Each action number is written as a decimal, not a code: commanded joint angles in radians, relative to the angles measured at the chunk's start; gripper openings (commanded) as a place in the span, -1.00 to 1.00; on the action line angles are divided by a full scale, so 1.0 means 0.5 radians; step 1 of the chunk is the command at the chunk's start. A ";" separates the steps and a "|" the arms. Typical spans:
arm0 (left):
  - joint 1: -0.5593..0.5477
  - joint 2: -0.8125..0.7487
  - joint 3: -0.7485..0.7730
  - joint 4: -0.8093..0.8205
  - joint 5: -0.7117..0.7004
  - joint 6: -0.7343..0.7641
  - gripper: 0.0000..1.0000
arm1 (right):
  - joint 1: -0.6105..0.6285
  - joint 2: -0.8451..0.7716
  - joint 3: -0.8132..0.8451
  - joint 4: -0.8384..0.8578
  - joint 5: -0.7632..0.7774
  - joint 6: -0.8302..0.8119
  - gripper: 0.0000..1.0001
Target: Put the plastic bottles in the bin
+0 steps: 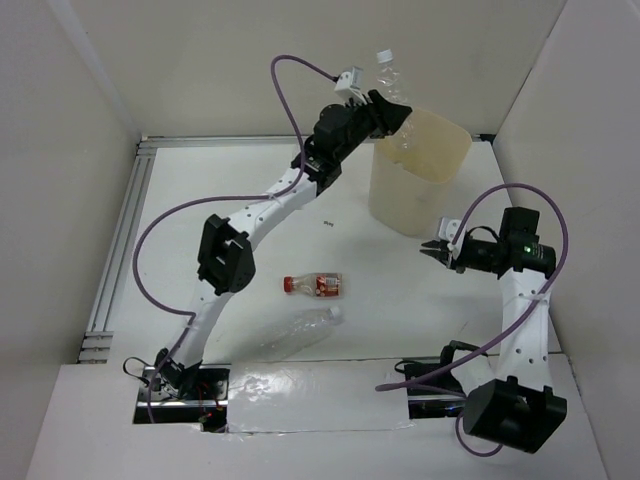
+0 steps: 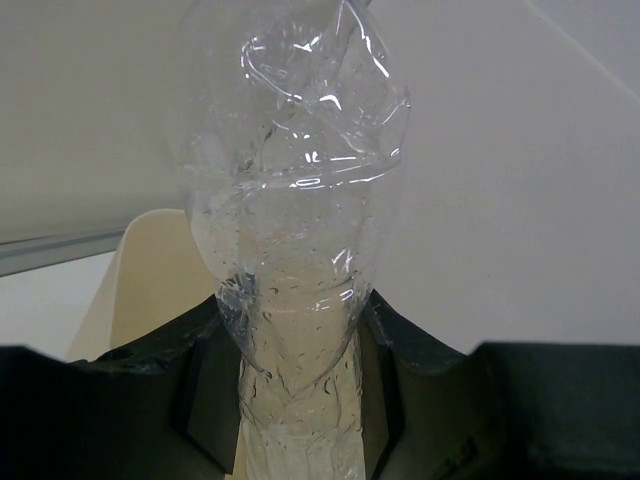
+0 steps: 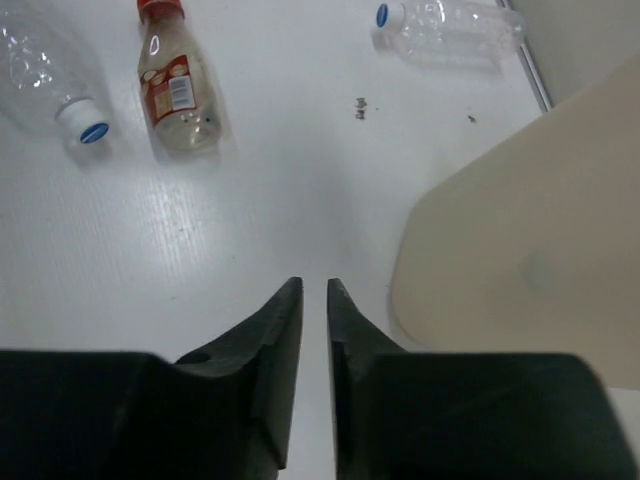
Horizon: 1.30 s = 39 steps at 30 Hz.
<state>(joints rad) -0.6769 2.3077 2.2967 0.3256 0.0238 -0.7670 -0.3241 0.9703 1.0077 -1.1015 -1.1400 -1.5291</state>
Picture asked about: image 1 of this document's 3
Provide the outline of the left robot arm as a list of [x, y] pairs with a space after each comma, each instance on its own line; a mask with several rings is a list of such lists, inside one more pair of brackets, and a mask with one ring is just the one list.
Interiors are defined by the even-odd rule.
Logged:
[[342, 173], [341, 163], [365, 140], [395, 134], [412, 109], [371, 90], [363, 104], [325, 107], [291, 167], [266, 198], [204, 223], [197, 255], [197, 282], [186, 326], [173, 345], [156, 357], [163, 389], [176, 399], [189, 397], [213, 327], [232, 296], [253, 279], [253, 251], [291, 213], [322, 194]]

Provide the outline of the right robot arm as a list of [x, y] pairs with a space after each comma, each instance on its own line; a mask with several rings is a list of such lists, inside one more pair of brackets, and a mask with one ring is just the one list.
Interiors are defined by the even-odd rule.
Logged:
[[521, 452], [537, 452], [567, 415], [555, 394], [548, 364], [549, 280], [556, 254], [539, 241], [535, 210], [505, 209], [490, 241], [473, 237], [461, 220], [443, 217], [437, 236], [424, 243], [426, 255], [458, 273], [496, 276], [502, 298], [502, 331], [495, 366], [484, 356], [465, 362], [450, 358], [436, 369], [441, 388], [463, 388], [466, 434]]

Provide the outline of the red cap labelled bottle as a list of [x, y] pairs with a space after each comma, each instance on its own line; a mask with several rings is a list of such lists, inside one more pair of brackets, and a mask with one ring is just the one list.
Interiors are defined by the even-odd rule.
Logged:
[[341, 273], [321, 272], [303, 276], [285, 276], [283, 290], [287, 294], [304, 294], [314, 298], [338, 298], [342, 295]]

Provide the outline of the clear bottle blue-white cap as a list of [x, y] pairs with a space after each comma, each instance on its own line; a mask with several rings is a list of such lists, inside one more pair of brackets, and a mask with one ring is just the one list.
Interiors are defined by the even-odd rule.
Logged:
[[278, 362], [329, 338], [344, 322], [341, 309], [313, 309], [273, 324], [260, 337], [256, 358]]

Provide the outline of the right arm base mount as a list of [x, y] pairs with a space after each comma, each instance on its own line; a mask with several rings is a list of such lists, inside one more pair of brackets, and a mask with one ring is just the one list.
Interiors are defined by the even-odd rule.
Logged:
[[[394, 370], [405, 380], [412, 380], [449, 365], [454, 349], [445, 346], [438, 360], [402, 359], [394, 365]], [[424, 382], [419, 387], [407, 390], [408, 412], [411, 420], [453, 418], [465, 405], [466, 395], [458, 380], [450, 372]]]

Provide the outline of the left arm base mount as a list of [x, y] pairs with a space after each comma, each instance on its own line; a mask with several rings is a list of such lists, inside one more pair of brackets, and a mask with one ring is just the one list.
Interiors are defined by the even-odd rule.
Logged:
[[153, 375], [153, 366], [139, 357], [128, 357], [122, 364], [123, 373], [139, 382], [133, 423], [198, 424], [203, 432], [225, 433], [228, 430], [227, 409], [230, 368], [203, 365], [195, 380], [179, 391], [160, 374]]

